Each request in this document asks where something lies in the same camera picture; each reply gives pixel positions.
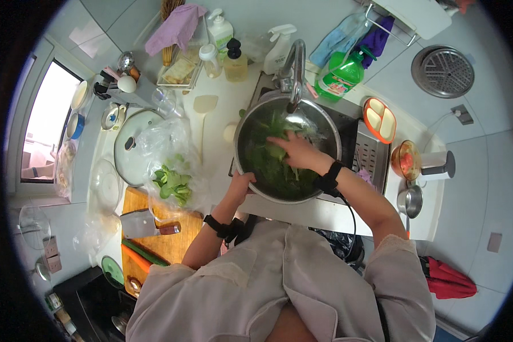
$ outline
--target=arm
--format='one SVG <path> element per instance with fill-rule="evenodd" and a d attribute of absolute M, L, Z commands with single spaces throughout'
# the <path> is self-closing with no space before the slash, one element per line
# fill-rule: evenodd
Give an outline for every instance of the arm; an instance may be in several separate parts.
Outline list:
<path fill-rule="evenodd" d="M 287 132 L 288 141 L 269 137 L 268 141 L 282 147 L 289 157 L 286 163 L 294 168 L 309 168 L 321 176 L 329 172 L 334 159 L 292 131 Z M 395 208 L 378 194 L 369 184 L 348 168 L 342 168 L 336 177 L 338 191 L 351 204 L 361 219 L 369 226 L 374 237 L 374 246 L 389 234 L 407 240 L 406 231 Z"/>
<path fill-rule="evenodd" d="M 241 175 L 236 170 L 226 195 L 211 213 L 211 216 L 217 222 L 222 224 L 232 222 L 237 208 L 245 201 L 249 182 L 256 182 L 255 175 L 252 172 Z M 217 232 L 205 223 L 188 247 L 182 264 L 193 270 L 198 270 L 217 257 L 222 242 L 223 239 L 217 237 Z"/>

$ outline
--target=blue cloth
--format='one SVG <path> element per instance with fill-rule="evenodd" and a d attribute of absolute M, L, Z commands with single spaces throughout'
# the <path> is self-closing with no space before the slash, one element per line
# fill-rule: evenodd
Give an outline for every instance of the blue cloth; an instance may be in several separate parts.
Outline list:
<path fill-rule="evenodd" d="M 393 21 L 395 20 L 394 17 L 384 17 L 378 24 L 382 26 L 384 29 L 387 29 L 391 32 L 393 27 Z M 366 35 L 358 44 L 357 47 L 360 47 L 361 45 L 366 45 L 369 50 L 372 52 L 372 54 L 378 58 L 382 55 L 382 52 L 384 51 L 384 46 L 386 46 L 386 41 L 388 40 L 388 37 L 390 36 L 389 33 L 382 30 L 379 27 L 376 27 L 376 30 L 372 31 L 368 35 Z M 361 64 L 363 65 L 363 68 L 368 69 L 370 64 L 372 63 L 373 59 L 370 56 L 365 55 L 365 58 L 363 58 L 363 61 Z"/>
<path fill-rule="evenodd" d="M 365 25 L 366 22 L 364 13 L 355 13 L 346 17 L 321 41 L 310 55 L 310 61 L 323 68 L 334 52 L 348 52 L 362 36 L 369 32 L 372 24 Z"/>

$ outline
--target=wooden cutting board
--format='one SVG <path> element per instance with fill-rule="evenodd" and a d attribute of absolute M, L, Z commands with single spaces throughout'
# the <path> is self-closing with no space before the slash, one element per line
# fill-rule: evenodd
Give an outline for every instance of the wooden cutting board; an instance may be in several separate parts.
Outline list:
<path fill-rule="evenodd" d="M 141 190 L 127 187 L 123 200 L 122 213 L 126 214 L 146 208 L 148 208 L 148 195 Z M 180 225 L 180 232 L 172 235 L 141 237 L 132 239 L 132 241 L 162 257 L 170 264 L 180 263 L 188 246 L 190 246 L 192 240 L 201 230 L 203 225 L 202 215 L 198 212 L 183 212 L 179 215 L 178 212 L 171 212 L 163 207 L 152 206 L 152 208 L 154 209 L 156 217 L 166 220 L 164 223 L 156 221 L 157 228 L 170 225 L 171 223 L 177 223 Z M 125 290 L 131 295 L 134 295 L 133 288 L 129 284 L 129 281 L 135 278 L 143 284 L 147 274 L 123 251 L 121 258 Z"/>

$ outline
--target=carrot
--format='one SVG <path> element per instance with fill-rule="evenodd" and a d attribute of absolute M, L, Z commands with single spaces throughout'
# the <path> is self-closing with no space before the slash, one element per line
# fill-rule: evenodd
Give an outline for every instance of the carrot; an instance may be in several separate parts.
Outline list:
<path fill-rule="evenodd" d="M 126 245 L 121 245 L 121 249 L 131 258 L 134 262 L 139 265 L 139 267 L 145 271 L 146 273 L 150 272 L 150 265 L 152 264 L 150 261 L 143 258 L 140 254 L 130 249 Z"/>

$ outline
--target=black wrist strap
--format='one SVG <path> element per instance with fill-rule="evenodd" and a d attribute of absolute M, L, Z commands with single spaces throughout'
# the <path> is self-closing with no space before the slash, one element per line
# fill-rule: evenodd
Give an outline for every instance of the black wrist strap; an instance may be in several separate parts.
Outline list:
<path fill-rule="evenodd" d="M 314 185 L 327 195 L 331 195 L 332 197 L 339 197 L 340 192 L 336 190 L 336 186 L 338 186 L 336 176 L 338 176 L 338 173 L 342 167 L 343 165 L 340 161 L 334 161 L 334 163 L 330 166 L 329 172 L 321 177 L 316 178 L 313 182 Z"/>
<path fill-rule="evenodd" d="M 243 221 L 237 218 L 234 218 L 230 224 L 222 224 L 218 223 L 213 216 L 207 215 L 203 221 L 216 231 L 217 237 L 224 239 L 225 243 L 231 243 L 239 234 L 239 231 L 245 226 Z"/>

